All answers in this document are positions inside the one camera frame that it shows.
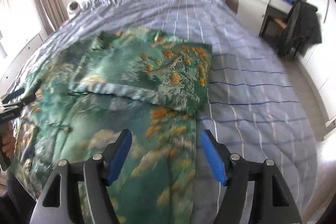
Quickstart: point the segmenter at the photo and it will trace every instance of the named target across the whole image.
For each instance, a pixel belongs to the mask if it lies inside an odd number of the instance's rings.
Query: bed sheet
[[[133,26],[212,45],[207,98],[197,114],[198,137],[209,129],[218,142],[246,160],[273,159],[303,213],[316,179],[312,129],[277,55],[266,42],[244,30],[222,0],[89,0],[33,54],[10,90],[79,38]],[[190,222],[212,223],[225,188],[214,180],[199,142],[197,148]],[[252,198],[253,183],[249,183],[241,223],[248,223]]]

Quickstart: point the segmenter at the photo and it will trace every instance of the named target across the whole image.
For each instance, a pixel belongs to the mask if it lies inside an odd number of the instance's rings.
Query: bolt
[[[64,166],[64,165],[67,165],[67,160],[60,160],[59,162],[58,162],[58,165],[59,166]]]
[[[103,157],[102,154],[97,153],[97,154],[94,154],[92,158],[93,158],[94,160],[100,160],[102,157]]]
[[[270,160],[270,159],[267,159],[267,160],[266,160],[266,164],[267,164],[268,166],[272,166],[272,165],[274,165],[274,161],[273,161],[273,160]]]
[[[240,159],[240,156],[238,154],[231,154],[230,158],[232,160],[239,160]]]

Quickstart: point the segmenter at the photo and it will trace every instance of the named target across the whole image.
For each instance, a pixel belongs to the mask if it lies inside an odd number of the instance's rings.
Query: person's arm
[[[13,128],[12,128],[12,123],[8,122],[5,124],[0,125],[0,136],[1,141],[2,141],[2,152],[6,153],[7,157],[10,157],[14,154],[14,149],[15,149],[15,138],[13,136]]]

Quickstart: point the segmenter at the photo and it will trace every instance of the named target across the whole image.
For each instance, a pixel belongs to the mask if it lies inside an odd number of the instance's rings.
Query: green quilt
[[[11,170],[38,198],[59,160],[87,160],[128,128],[131,150],[108,193],[120,223],[189,223],[195,111],[211,46],[132,28],[77,41],[26,79],[37,100],[15,132]],[[79,184],[86,223],[92,223]]]

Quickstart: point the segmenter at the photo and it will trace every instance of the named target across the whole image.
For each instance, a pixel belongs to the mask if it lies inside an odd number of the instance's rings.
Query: sheer curtain
[[[32,1],[0,0],[0,30],[3,36],[0,51],[8,56],[18,54],[25,43],[41,31]]]

